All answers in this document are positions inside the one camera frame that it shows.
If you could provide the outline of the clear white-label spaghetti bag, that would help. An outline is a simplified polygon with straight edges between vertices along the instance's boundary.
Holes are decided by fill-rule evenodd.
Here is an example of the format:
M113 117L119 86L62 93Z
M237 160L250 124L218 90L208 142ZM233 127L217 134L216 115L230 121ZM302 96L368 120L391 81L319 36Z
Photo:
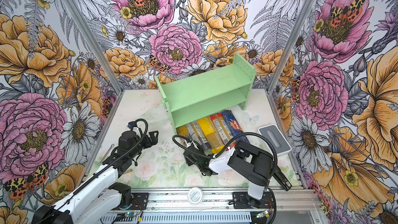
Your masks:
M210 145L197 121L187 124L186 127L193 140L197 141L203 150L210 150Z

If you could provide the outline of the yellow spaghetti bag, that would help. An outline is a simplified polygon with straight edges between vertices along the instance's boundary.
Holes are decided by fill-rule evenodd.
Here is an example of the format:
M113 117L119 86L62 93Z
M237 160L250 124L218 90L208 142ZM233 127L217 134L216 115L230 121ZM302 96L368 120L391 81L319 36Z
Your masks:
M209 117L204 117L198 119L197 122L210 144L211 152L214 154L219 153L224 148L224 142L216 128L213 126L211 119Z

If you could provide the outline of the blue-bottom Arko spaghetti bag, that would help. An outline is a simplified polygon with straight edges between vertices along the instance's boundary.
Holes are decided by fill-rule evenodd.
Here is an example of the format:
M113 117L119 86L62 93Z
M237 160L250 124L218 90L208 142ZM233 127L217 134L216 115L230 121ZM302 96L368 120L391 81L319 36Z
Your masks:
M184 139L182 138L177 138L179 143L183 145L184 147L189 147L193 145L193 139L191 135L189 134L188 128L184 125L176 129L177 134L180 136L183 136Z

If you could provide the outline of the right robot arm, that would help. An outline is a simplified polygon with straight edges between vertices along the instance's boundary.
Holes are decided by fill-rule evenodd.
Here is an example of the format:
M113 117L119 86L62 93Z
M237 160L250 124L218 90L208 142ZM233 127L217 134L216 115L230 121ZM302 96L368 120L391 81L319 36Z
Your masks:
M272 143L267 144L270 152L245 142L238 142L232 149L213 156L205 155L192 144L184 148L183 156L187 165L195 165L204 176L219 175L233 170L247 179L247 205L260 208L263 193L269 187L271 177L278 167L277 150Z

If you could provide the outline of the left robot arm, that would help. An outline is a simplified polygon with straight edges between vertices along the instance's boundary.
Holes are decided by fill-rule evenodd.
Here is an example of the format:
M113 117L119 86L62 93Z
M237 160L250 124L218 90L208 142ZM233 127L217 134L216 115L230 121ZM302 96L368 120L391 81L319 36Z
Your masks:
M53 206L42 206L34 214L34 224L94 224L115 208L133 204L131 187L117 180L136 162L144 149L158 143L158 131L138 136L135 131L122 133L119 145L101 167L82 185Z

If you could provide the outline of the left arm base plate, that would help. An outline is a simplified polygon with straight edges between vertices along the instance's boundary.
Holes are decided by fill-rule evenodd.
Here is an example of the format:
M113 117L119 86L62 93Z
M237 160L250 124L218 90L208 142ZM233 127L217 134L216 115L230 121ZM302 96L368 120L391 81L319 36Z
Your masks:
M147 205L148 205L148 198L149 198L149 193L144 193L144 192L136 192L132 193L132 202L129 205L129 207L126 210L129 211L139 211L139 210L146 210Z

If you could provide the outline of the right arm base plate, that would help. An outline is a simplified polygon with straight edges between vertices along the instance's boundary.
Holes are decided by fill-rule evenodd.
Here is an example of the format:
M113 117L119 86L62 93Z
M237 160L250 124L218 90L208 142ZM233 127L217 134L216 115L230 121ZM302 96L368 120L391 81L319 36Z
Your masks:
M232 203L235 209L272 209L276 207L273 193L264 191L260 200L252 198L247 192L236 191L232 193Z

